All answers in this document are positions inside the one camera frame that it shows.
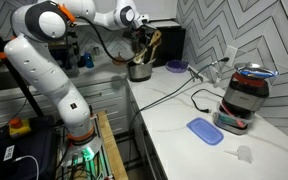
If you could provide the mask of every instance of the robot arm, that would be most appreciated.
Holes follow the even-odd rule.
[[[117,1],[117,8],[105,14],[96,12],[92,0],[42,0],[23,6],[12,15],[12,28],[18,37],[10,41],[4,51],[18,72],[57,106],[74,141],[83,141],[94,131],[90,111],[51,56],[47,43],[66,36],[68,16],[83,16],[111,30],[131,25],[138,28],[147,20],[147,16],[139,15],[132,0]]]
[[[138,29],[148,22],[148,15],[140,15],[133,0],[117,0],[117,7],[105,14],[96,12],[93,0],[41,0],[14,12],[12,28],[15,34],[23,33],[40,42],[63,39],[67,31],[67,18],[58,6],[67,8],[75,17],[83,16],[110,30],[129,26]]]

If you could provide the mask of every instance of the white cabinet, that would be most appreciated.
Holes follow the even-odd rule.
[[[118,0],[94,0],[98,12],[112,11]],[[150,20],[174,19],[177,0],[133,0],[141,14],[148,14]]]
[[[131,94],[129,104],[131,106],[131,117],[133,119],[134,115],[139,111],[133,94]],[[141,113],[134,119],[132,127],[134,128],[136,147],[144,165],[146,179],[167,179]]]
[[[113,134],[125,133],[128,130],[126,80],[114,80],[97,84],[86,84],[78,86],[82,96],[89,105],[92,105],[93,112],[106,111]],[[44,115],[52,115],[54,119],[60,119],[57,108],[44,95],[31,91]],[[0,95],[0,127],[5,125],[13,115],[21,109],[25,97],[21,91],[16,94]],[[36,117],[29,102],[26,102],[18,117]]]

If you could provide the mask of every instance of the wall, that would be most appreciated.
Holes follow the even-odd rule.
[[[234,62],[278,70],[269,79],[270,97],[258,111],[288,135],[288,0],[179,0],[177,21],[187,30],[183,59],[202,67],[238,48]],[[216,66],[226,88],[234,68]],[[204,72],[215,79],[213,70]]]
[[[36,0],[0,0],[0,36],[4,40],[9,40],[11,38],[11,24],[10,17],[12,12],[21,7],[23,5],[28,5],[35,3]],[[108,31],[104,28],[98,27],[100,34],[105,42],[107,49],[110,52],[115,52],[112,55],[117,55],[118,51],[129,53],[130,50],[130,42],[129,39],[123,37],[122,30],[120,31]],[[76,39],[70,39],[72,42],[77,41],[80,45],[80,52],[83,54],[85,51],[90,52],[93,47],[100,47],[100,50],[103,52],[103,48],[101,48],[100,41],[96,36],[95,31],[91,28],[91,26],[78,26],[70,29],[70,31],[75,31],[78,35]],[[1,71],[7,71],[4,66],[0,67]]]

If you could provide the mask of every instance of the wire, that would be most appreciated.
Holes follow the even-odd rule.
[[[27,102],[27,98],[25,98],[25,101],[22,107],[13,115],[13,117],[10,120],[14,119],[24,109],[26,102]]]
[[[73,154],[72,155],[72,162],[71,162],[71,167],[72,167],[72,173],[71,173],[71,176],[70,176],[70,180],[73,180],[74,179],[74,176],[75,176],[75,173],[76,173],[76,171],[77,171],[77,169],[76,169],[76,165],[77,164],[75,164],[75,161],[78,159],[78,155],[77,154]]]
[[[170,93],[170,94],[168,94],[168,95],[166,95],[166,96],[164,96],[164,97],[162,97],[162,98],[160,98],[160,99],[152,102],[151,104],[149,104],[149,105],[141,108],[140,110],[138,110],[138,111],[135,113],[135,115],[133,116],[133,119],[132,119],[132,121],[131,121],[131,123],[130,123],[130,126],[129,126],[129,128],[128,128],[128,135],[131,136],[130,130],[131,130],[132,126],[133,126],[133,123],[134,123],[137,115],[138,115],[141,111],[144,111],[144,110],[147,110],[147,109],[149,109],[149,108],[152,108],[152,107],[154,107],[155,104],[157,104],[157,103],[163,101],[164,99],[172,96],[173,94],[177,93],[180,89],[182,89],[186,84],[188,84],[188,83],[189,83],[191,80],[193,80],[194,78],[195,78],[195,77],[191,77],[189,80],[187,80],[182,86],[180,86],[180,87],[179,87],[178,89],[176,89],[174,92],[172,92],[172,93]],[[129,156],[128,156],[128,161],[127,161],[127,164],[126,164],[126,169],[127,169],[128,166],[129,166],[129,162],[130,162],[130,160],[131,160],[131,156],[132,156],[132,148],[131,148],[131,140],[129,140]]]
[[[200,79],[200,80],[203,82],[203,78],[198,75],[200,72],[202,72],[204,69],[208,68],[209,66],[215,65],[215,64],[217,64],[217,63],[219,63],[219,62],[227,62],[228,60],[229,60],[229,58],[224,57],[223,59],[214,61],[214,62],[212,62],[212,63],[210,63],[210,64],[208,64],[208,65],[205,65],[205,66],[203,66],[202,68],[200,68],[200,69],[197,71],[197,73],[194,72],[191,68],[189,68],[189,70],[193,73],[193,77],[191,77],[188,81],[186,81],[181,87],[179,87],[179,88],[178,88],[177,90],[175,90],[174,92],[172,92],[172,93],[164,96],[164,97],[161,98],[161,99],[158,99],[158,100],[152,102],[151,104],[143,107],[142,109],[138,110],[138,111],[135,113],[135,115],[134,115],[134,117],[133,117],[133,119],[132,119],[132,121],[131,121],[131,123],[130,123],[130,126],[129,126],[129,128],[128,128],[128,132],[129,132],[128,134],[129,134],[129,136],[130,136],[130,130],[131,130],[132,125],[133,125],[133,123],[134,123],[134,121],[135,121],[135,118],[136,118],[136,116],[137,116],[141,111],[146,110],[146,109],[149,109],[149,108],[153,107],[154,105],[156,105],[157,103],[161,102],[162,100],[164,100],[164,99],[172,96],[173,94],[175,94],[176,92],[178,92],[180,89],[182,89],[187,83],[189,83],[191,80],[193,80],[193,79],[195,79],[195,78]],[[128,156],[128,161],[127,161],[126,169],[128,168],[129,162],[130,162],[130,160],[131,160],[131,155],[132,155],[132,151],[131,151],[131,150],[132,150],[132,148],[131,148],[131,140],[130,140],[130,141],[129,141],[129,156]]]
[[[199,90],[195,91],[195,92],[191,95],[191,100],[192,100],[195,108],[196,108],[198,111],[201,111],[201,112],[203,112],[203,113],[210,113],[210,112],[211,112],[210,109],[200,109],[200,108],[198,108],[196,102],[195,102],[194,99],[193,99],[193,96],[194,96],[195,94],[201,92],[201,91],[207,91],[207,92],[209,92],[209,93],[211,93],[211,94],[214,94],[215,96],[218,96],[218,97],[221,97],[221,98],[222,98],[223,96],[218,95],[218,94],[216,94],[216,93],[213,93],[213,92],[211,92],[211,91],[209,91],[209,90],[207,90],[207,89],[199,89]]]
[[[68,140],[67,146],[66,146],[66,149],[65,149],[65,152],[64,152],[64,154],[63,154],[60,162],[57,164],[55,171],[61,166],[62,162],[64,161],[65,156],[66,156],[66,154],[68,153],[69,146],[70,146],[70,141]]]
[[[96,177],[100,175],[100,153],[97,152],[96,155],[96,165],[97,165],[97,172],[96,172]]]
[[[127,59],[127,60],[120,60],[120,59],[114,58],[114,57],[108,52],[108,50],[107,50],[107,48],[106,48],[106,46],[105,46],[105,43],[104,43],[104,41],[103,41],[103,39],[102,39],[101,34],[100,34],[99,31],[97,30],[96,26],[92,23],[92,21],[88,20],[87,18],[85,18],[85,17],[83,17],[83,16],[78,16],[78,17],[76,17],[76,18],[83,19],[84,21],[86,21],[88,24],[90,24],[90,25],[92,26],[92,28],[95,30],[95,33],[96,33],[98,39],[99,39],[100,42],[101,42],[102,47],[104,48],[105,53],[106,53],[112,60],[117,61],[117,62],[121,62],[121,63],[129,63],[129,62],[132,62],[133,59],[136,57],[136,54],[135,54],[133,57],[131,57],[131,58]],[[142,54],[142,53],[145,51],[146,48],[147,48],[147,47],[145,47],[139,54]]]
[[[36,160],[35,157],[33,157],[33,156],[31,156],[31,155],[25,155],[25,156],[16,158],[16,159],[14,160],[14,162],[20,161],[20,160],[22,160],[22,159],[24,159],[24,158],[31,158],[31,159],[33,159],[33,160],[35,161],[35,164],[36,164],[36,180],[38,180],[38,176],[39,176],[39,174],[40,174],[40,172],[39,172],[39,171],[40,171],[40,168],[39,168],[39,166],[38,166],[38,162],[37,162],[37,160]]]
[[[83,172],[86,172],[88,174],[91,175],[91,179],[96,179],[96,177],[94,176],[94,174],[92,174],[92,172],[90,172],[89,170],[86,170],[86,169],[78,169],[78,171],[83,171]],[[62,175],[60,175],[59,177],[57,177],[56,179],[60,179],[62,178],[63,176],[65,176],[66,174],[69,174],[71,173],[72,171],[66,171],[65,173],[63,173]]]

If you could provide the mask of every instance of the marble countertop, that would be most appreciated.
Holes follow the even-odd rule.
[[[175,91],[189,78],[189,72],[174,74],[159,67],[153,69],[150,80],[129,81],[129,85],[141,109]],[[215,146],[206,144],[186,127],[197,117],[214,125],[212,113],[197,111],[190,99],[201,88],[220,95],[225,93],[207,81],[191,81],[172,99],[141,112],[168,179],[288,179],[288,136],[259,115],[255,114],[254,123],[245,135],[220,129],[224,139]],[[212,112],[216,111],[220,99],[205,91],[194,97],[200,108],[209,108]],[[252,163],[228,153],[236,152],[240,146],[250,148]]]

